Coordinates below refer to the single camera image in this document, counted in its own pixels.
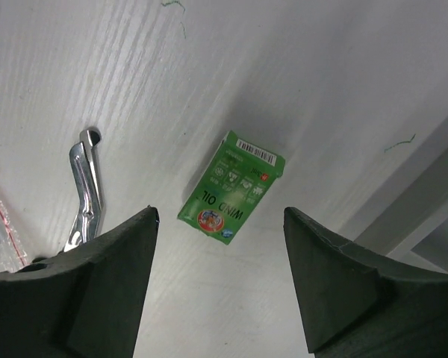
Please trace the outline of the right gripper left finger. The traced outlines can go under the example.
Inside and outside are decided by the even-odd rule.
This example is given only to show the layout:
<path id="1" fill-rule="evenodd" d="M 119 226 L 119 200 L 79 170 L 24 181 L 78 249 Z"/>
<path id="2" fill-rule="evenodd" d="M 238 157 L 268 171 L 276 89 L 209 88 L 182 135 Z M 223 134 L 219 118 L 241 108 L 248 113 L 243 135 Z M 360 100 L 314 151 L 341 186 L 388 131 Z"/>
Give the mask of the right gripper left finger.
<path id="1" fill-rule="evenodd" d="M 54 257 L 0 273 L 0 357 L 132 357 L 158 238 L 147 207 Z"/>

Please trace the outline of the small green box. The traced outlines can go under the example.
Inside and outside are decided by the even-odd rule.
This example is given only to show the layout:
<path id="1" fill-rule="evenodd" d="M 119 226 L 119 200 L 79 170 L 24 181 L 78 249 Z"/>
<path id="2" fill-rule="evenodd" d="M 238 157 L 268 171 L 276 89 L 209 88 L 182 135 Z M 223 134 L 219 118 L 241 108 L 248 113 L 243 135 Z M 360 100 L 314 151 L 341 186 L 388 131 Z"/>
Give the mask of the small green box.
<path id="1" fill-rule="evenodd" d="M 229 131 L 177 219 L 229 244 L 276 179 L 285 159 Z"/>

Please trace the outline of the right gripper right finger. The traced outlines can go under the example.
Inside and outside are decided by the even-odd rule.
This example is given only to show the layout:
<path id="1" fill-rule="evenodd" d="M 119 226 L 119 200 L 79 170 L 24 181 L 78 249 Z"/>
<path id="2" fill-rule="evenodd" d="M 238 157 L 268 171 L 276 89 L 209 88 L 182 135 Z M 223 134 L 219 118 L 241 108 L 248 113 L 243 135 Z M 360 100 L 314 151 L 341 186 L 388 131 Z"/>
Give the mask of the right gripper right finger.
<path id="1" fill-rule="evenodd" d="M 448 357 L 448 274 L 376 254 L 294 207 L 284 237 L 316 357 Z"/>

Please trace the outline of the grey plastic divider tray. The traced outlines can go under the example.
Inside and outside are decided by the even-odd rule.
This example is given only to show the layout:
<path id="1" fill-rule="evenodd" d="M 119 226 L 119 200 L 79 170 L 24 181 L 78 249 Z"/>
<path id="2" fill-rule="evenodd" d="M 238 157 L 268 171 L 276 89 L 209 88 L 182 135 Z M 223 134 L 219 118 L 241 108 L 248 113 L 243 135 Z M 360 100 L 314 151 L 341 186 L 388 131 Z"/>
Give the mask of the grey plastic divider tray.
<path id="1" fill-rule="evenodd" d="M 448 117 L 358 211 L 340 234 L 394 260 L 448 273 L 444 245 L 419 249 L 448 219 Z"/>

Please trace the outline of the black handled bandage scissors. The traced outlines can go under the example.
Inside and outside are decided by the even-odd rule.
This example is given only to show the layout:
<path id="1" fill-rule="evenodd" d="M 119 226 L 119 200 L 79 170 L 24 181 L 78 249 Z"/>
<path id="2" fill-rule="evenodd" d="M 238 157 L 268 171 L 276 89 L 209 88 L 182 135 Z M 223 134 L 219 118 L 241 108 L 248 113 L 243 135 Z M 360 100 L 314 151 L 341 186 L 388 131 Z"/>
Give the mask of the black handled bandage scissors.
<path id="1" fill-rule="evenodd" d="M 78 193 L 78 212 L 68 240 L 60 252 L 67 252 L 94 239 L 101 227 L 103 210 L 96 146 L 102 137 L 96 127 L 79 134 L 79 141 L 69 150 L 69 162 Z"/>

